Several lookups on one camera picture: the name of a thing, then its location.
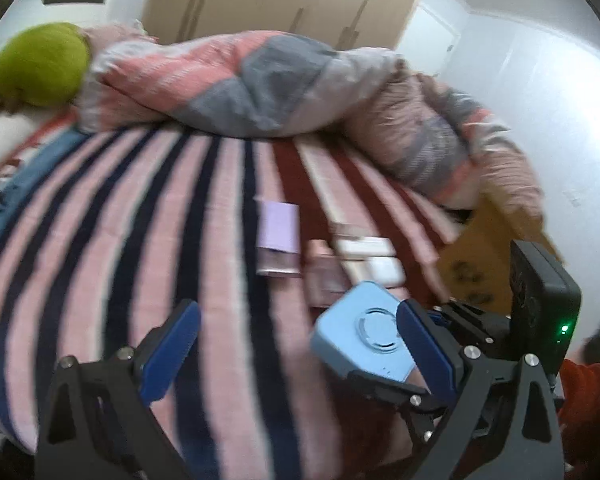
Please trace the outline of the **blue square device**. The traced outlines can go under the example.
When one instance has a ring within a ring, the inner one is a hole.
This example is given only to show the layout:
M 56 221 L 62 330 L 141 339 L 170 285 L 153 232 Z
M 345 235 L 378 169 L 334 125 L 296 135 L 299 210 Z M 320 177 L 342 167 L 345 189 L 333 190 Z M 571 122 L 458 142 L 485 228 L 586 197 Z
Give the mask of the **blue square device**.
M 342 379 L 364 372 L 403 382 L 415 361 L 397 331 L 399 304 L 376 283 L 357 284 L 317 318 L 309 341 L 313 353 Z

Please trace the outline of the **pink spray bottle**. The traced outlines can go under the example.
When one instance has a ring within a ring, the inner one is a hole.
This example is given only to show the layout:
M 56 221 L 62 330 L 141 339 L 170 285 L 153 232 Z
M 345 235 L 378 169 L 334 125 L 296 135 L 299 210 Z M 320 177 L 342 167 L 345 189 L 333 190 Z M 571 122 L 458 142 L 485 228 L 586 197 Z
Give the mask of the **pink spray bottle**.
M 351 286 L 339 258 L 325 240 L 309 241 L 305 270 L 307 302 L 312 308 L 329 308 Z

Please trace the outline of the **white earbuds case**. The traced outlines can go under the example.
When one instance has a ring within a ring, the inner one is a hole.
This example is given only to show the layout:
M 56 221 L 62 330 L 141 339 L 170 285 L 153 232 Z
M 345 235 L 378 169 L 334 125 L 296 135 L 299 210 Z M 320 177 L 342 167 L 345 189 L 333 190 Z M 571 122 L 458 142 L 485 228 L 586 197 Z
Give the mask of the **white earbuds case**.
M 406 282 L 406 273 L 399 259 L 394 257 L 371 257 L 353 261 L 350 269 L 357 281 L 372 281 L 384 288 L 399 288 Z

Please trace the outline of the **cardboard box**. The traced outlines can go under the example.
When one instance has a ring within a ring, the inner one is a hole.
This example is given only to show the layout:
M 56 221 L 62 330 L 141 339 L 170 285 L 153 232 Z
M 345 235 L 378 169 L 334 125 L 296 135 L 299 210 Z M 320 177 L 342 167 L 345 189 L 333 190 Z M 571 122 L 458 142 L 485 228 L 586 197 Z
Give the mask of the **cardboard box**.
M 542 221 L 524 209 L 505 209 L 505 196 L 496 188 L 482 193 L 478 207 L 454 243 L 437 260 L 437 271 L 449 296 L 499 314 L 511 311 L 510 243 L 529 240 L 561 259 L 542 229 Z

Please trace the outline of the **white flat soap case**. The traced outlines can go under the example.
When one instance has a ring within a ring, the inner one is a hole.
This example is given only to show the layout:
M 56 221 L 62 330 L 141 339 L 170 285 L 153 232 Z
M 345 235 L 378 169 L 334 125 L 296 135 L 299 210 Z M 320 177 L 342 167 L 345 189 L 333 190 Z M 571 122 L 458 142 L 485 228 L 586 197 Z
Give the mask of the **white flat soap case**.
M 393 258 L 395 249 L 391 240 L 379 236 L 337 237 L 335 252 L 344 260 Z

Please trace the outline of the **striped bed blanket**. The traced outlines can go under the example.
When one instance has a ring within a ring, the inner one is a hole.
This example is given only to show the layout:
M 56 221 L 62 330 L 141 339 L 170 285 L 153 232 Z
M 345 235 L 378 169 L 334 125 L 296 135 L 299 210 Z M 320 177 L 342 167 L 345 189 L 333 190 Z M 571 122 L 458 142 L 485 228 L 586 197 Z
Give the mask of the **striped bed blanket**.
M 351 478 L 406 457 L 400 416 L 313 355 L 303 278 L 257 274 L 263 200 L 299 207 L 303 242 L 330 240 L 339 222 L 391 240 L 406 273 L 397 296 L 444 297 L 449 217 L 342 143 L 65 128 L 0 198 L 4 434 L 33 450 L 61 356 L 109 358 L 191 299 L 199 338 L 152 409 L 195 478 Z

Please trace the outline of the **purple small box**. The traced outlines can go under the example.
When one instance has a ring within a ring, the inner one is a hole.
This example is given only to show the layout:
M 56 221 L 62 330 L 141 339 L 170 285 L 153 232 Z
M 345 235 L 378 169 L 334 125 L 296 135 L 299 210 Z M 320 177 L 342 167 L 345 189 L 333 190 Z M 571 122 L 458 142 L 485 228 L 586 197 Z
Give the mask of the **purple small box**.
M 300 274 L 300 214 L 294 204 L 261 200 L 257 226 L 257 274 Z

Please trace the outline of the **white door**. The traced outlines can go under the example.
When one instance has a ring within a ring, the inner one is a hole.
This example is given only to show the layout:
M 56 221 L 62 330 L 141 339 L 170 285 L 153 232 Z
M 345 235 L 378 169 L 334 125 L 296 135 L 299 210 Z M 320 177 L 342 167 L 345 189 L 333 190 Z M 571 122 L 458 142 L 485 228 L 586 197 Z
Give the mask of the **white door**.
M 460 31 L 427 6 L 417 6 L 395 51 L 413 70 L 440 76 L 458 44 Z

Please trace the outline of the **pink grey striped duvet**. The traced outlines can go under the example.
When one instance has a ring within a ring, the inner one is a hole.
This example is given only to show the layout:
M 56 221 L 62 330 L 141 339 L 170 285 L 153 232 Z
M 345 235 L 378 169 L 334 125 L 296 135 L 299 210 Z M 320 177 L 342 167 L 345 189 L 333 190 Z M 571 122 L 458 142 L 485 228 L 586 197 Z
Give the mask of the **pink grey striped duvet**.
M 76 105 L 86 132 L 154 120 L 238 139 L 333 129 L 446 209 L 473 209 L 491 186 L 506 210 L 542 218 L 542 189 L 506 125 L 393 50 L 340 51 L 275 30 L 168 46 L 119 23 L 83 36 L 91 64 Z

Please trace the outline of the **green plush pillow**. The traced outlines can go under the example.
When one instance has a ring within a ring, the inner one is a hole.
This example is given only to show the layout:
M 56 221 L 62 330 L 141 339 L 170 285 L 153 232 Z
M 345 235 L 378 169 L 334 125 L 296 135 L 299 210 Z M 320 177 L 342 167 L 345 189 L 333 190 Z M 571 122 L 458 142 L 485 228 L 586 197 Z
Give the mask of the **green plush pillow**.
M 30 27 L 0 52 L 0 101 L 55 107 L 79 92 L 91 62 L 83 30 L 68 22 Z

